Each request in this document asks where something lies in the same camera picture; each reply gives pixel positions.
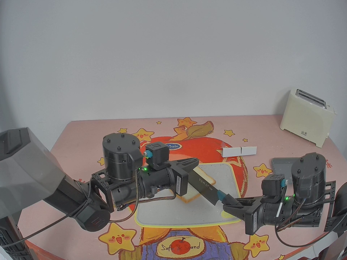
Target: cartoon apple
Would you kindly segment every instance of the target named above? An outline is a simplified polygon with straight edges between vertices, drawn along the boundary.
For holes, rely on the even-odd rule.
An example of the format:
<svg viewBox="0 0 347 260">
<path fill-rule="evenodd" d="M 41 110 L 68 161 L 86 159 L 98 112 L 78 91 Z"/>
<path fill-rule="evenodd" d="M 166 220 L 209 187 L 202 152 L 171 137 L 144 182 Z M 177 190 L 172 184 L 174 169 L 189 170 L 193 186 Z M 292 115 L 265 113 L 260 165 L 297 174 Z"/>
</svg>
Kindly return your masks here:
<svg viewBox="0 0 347 260">
<path fill-rule="evenodd" d="M 182 255 L 186 254 L 190 250 L 190 244 L 184 240 L 185 238 L 182 237 L 182 240 L 174 240 L 171 245 L 171 251 L 174 254 Z"/>
<path fill-rule="evenodd" d="M 245 196 L 247 191 L 247 168 L 242 157 L 223 158 L 221 154 L 222 147 L 231 147 L 231 145 L 209 137 L 191 138 L 185 140 L 170 140 L 172 137 L 156 137 L 151 142 L 161 141 L 170 147 L 169 160 L 179 160 L 185 158 L 196 157 L 201 163 L 211 162 L 228 162 L 232 165 L 236 177 L 237 185 L 240 190 L 241 197 Z"/>
</svg>

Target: cable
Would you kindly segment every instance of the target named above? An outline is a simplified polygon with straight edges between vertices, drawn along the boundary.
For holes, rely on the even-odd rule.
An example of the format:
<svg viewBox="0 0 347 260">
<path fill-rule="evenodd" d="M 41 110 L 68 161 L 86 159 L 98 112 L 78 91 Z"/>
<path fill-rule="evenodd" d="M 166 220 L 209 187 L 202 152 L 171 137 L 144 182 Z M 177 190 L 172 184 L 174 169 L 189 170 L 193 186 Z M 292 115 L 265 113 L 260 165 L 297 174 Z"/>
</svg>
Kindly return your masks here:
<svg viewBox="0 0 347 260">
<path fill-rule="evenodd" d="M 90 198 L 90 194 L 91 194 L 91 191 L 92 191 L 92 186 L 91 186 L 91 184 L 92 184 L 92 179 L 90 178 L 90 180 L 89 180 L 89 193 L 88 193 L 88 197 L 87 197 L 87 199 L 85 200 L 85 202 L 84 202 L 83 204 L 81 204 L 76 210 L 72 211 L 70 214 L 67 214 L 66 216 L 63 216 L 62 218 L 56 220 L 55 222 L 53 222 L 53 223 L 47 225 L 46 227 L 41 228 L 40 230 L 34 232 L 33 234 L 30 234 L 29 236 L 26 236 L 25 238 L 22 238 L 22 239 L 20 239 L 20 240 L 14 242 L 14 243 L 11 243 L 11 244 L 8 244 L 8 245 L 2 245 L 1 247 L 2 247 L 2 248 L 8 248 L 8 247 L 10 247 L 10 246 L 17 245 L 17 244 L 19 244 L 19 243 L 21 243 L 21 242 L 23 242 L 23 241 L 26 241 L 26 240 L 28 240 L 29 238 L 31 238 L 31 237 L 33 237 L 33 236 L 35 236 L 35 235 L 41 233 L 42 231 L 45 231 L 46 229 L 48 229 L 48 228 L 50 228 L 50 227 L 56 225 L 57 223 L 59 223 L 59 222 L 61 222 L 62 220 L 66 219 L 67 217 L 72 217 L 72 216 L 74 216 L 74 215 L 75 215 L 76 213 L 78 213 L 81 209 L 84 209 L 85 207 L 87 207 L 87 205 L 90 203 L 89 198 Z"/>
<path fill-rule="evenodd" d="M 334 230 L 340 225 L 341 221 L 343 221 L 343 220 L 345 219 L 345 217 L 347 217 L 347 212 L 343 215 L 342 219 L 341 219 L 341 220 L 340 220 L 340 221 L 339 221 L 328 233 L 334 231 Z M 324 234 L 323 236 L 319 237 L 317 240 L 314 240 L 314 241 L 312 241 L 312 242 L 310 242 L 310 243 L 307 243 L 307 244 L 305 244 L 305 245 L 290 245 L 290 244 L 287 244 L 286 242 L 284 242 L 284 241 L 280 238 L 280 236 L 278 235 L 278 232 L 277 232 L 277 217 L 276 217 L 276 219 L 275 219 L 275 233 L 276 233 L 277 239 L 278 239 L 282 244 L 284 244 L 284 245 L 286 245 L 286 246 L 289 246 L 289 247 L 291 247 L 291 248 L 303 248 L 303 247 L 305 247 L 305 246 L 313 245 L 314 243 L 318 242 L 319 240 L 322 240 L 322 239 L 328 234 L 328 233 L 327 233 L 327 234 Z"/>
<path fill-rule="evenodd" d="M 151 198 L 151 199 L 144 199 L 140 200 L 139 203 L 147 203 L 147 202 L 152 202 L 152 201 L 159 201 L 159 200 L 173 200 L 176 198 L 176 193 L 173 193 L 173 196 L 171 197 L 156 197 L 156 198 Z"/>
<path fill-rule="evenodd" d="M 291 218 L 293 218 L 293 216 L 295 216 L 295 214 L 301 209 L 301 207 L 303 206 L 303 204 L 305 203 L 306 199 L 304 199 L 301 204 L 299 205 L 298 208 L 295 209 L 295 211 L 289 216 L 288 219 L 286 219 L 283 223 L 281 223 L 278 227 L 277 227 L 277 230 L 279 228 L 281 228 L 282 226 L 284 226 L 288 221 L 290 221 Z"/>
<path fill-rule="evenodd" d="M 277 231 L 278 231 L 278 232 L 281 232 L 282 230 L 284 230 L 284 229 L 290 227 L 291 225 L 297 223 L 299 220 L 303 219 L 304 217 L 307 217 L 307 216 L 309 216 L 309 215 L 311 215 L 311 214 L 314 214 L 315 211 L 316 211 L 316 210 L 314 210 L 314 211 L 311 212 L 311 213 L 302 215 L 301 217 L 299 217 L 299 218 L 293 220 L 292 222 L 288 223 L 288 224 L 287 224 L 286 226 L 284 226 L 284 227 L 280 227 L 281 225 L 279 225 L 279 226 L 277 227 Z"/>
<path fill-rule="evenodd" d="M 135 175 L 135 184 L 136 184 L 136 201 L 135 201 L 135 208 L 134 208 L 134 210 L 127 217 L 125 217 L 123 219 L 119 219 L 119 220 L 110 220 L 109 223 L 121 223 L 121 222 L 124 222 L 124 221 L 130 219 L 133 216 L 133 214 L 135 214 L 135 211 L 137 210 L 137 206 L 138 206 L 138 203 L 139 203 L 138 172 Z"/>
</svg>

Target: bread slice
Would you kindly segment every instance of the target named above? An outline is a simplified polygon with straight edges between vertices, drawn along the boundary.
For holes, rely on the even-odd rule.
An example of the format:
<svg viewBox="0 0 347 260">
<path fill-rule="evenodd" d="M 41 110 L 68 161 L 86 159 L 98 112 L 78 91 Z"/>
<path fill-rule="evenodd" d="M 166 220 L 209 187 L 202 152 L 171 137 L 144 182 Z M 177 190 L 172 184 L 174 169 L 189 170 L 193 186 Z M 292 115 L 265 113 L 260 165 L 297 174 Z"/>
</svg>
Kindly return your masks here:
<svg viewBox="0 0 347 260">
<path fill-rule="evenodd" d="M 211 176 L 208 176 L 207 173 L 205 171 L 203 171 L 201 168 L 195 167 L 193 169 L 193 171 L 195 171 L 198 175 L 200 175 L 203 179 L 205 179 L 211 185 L 216 184 L 216 180 L 214 180 Z M 190 185 L 188 183 L 187 193 L 184 196 L 181 196 L 181 197 L 177 196 L 177 197 L 180 198 L 185 203 L 189 203 L 192 200 L 194 200 L 197 197 L 199 197 L 200 195 L 201 194 L 192 185 Z"/>
</svg>

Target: white toaster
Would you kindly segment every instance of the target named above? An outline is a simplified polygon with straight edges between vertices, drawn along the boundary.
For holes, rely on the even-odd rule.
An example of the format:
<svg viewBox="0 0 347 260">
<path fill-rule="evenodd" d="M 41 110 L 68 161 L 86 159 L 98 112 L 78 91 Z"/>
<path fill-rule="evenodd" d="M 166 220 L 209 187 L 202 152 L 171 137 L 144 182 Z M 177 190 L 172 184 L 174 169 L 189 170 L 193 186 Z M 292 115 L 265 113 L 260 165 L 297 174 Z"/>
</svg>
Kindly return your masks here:
<svg viewBox="0 0 347 260">
<path fill-rule="evenodd" d="M 301 89 L 292 89 L 280 128 L 322 147 L 336 114 L 323 99 Z"/>
</svg>

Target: cylindrical motor housing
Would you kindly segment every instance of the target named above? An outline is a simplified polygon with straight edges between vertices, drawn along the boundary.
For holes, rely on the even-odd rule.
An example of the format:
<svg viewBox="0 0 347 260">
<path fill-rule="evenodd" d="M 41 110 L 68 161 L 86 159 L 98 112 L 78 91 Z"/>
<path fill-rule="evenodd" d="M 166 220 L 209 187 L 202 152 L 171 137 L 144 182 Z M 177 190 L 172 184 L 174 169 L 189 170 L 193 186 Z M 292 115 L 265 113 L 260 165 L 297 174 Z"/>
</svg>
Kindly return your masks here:
<svg viewBox="0 0 347 260">
<path fill-rule="evenodd" d="M 294 203 L 302 209 L 310 208 L 325 197 L 325 158 L 315 152 L 308 153 L 292 165 Z"/>
<path fill-rule="evenodd" d="M 135 180 L 135 171 L 142 166 L 140 141 L 127 133 L 112 133 L 103 138 L 106 173 L 124 183 Z"/>
</svg>

